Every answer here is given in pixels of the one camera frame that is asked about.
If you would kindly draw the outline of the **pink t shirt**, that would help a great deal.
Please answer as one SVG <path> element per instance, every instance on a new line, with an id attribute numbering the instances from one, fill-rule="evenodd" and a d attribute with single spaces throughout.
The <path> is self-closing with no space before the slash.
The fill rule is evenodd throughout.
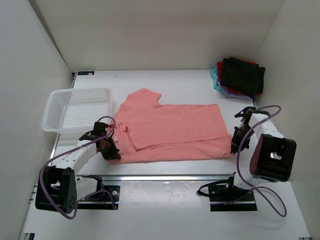
<path id="1" fill-rule="evenodd" d="M 229 157 L 232 136 L 217 104 L 159 104 L 161 94 L 142 88 L 116 112 L 113 164 L 214 160 Z"/>

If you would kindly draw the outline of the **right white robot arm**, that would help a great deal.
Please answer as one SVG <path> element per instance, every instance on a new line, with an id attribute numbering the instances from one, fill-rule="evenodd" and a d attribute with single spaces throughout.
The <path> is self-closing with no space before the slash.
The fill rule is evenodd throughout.
<path id="1" fill-rule="evenodd" d="M 236 172 L 224 187 L 224 195 L 236 200 L 264 183 L 287 182 L 291 176 L 297 143 L 281 134 L 271 121 L 272 114 L 264 108 L 245 107 L 234 115 L 241 118 L 240 126 L 234 128 L 230 153 L 236 155 Z M 250 147 L 252 136 L 257 144 L 248 166 L 241 172 L 240 152 Z"/>

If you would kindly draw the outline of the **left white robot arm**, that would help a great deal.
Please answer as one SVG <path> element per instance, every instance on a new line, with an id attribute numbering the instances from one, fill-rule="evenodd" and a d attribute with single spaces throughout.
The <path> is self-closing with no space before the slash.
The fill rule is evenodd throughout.
<path id="1" fill-rule="evenodd" d="M 85 164 L 97 154 L 101 154 L 106 161 L 121 159 L 113 140 L 114 131 L 114 123 L 98 120 L 92 130 L 79 138 L 75 148 L 50 159 L 39 172 L 34 202 L 36 209 L 58 212 L 67 219 L 73 219 L 80 201 L 100 200 L 105 196 L 108 196 L 111 208 L 117 209 L 114 197 L 104 187 L 102 177 L 78 176 Z"/>

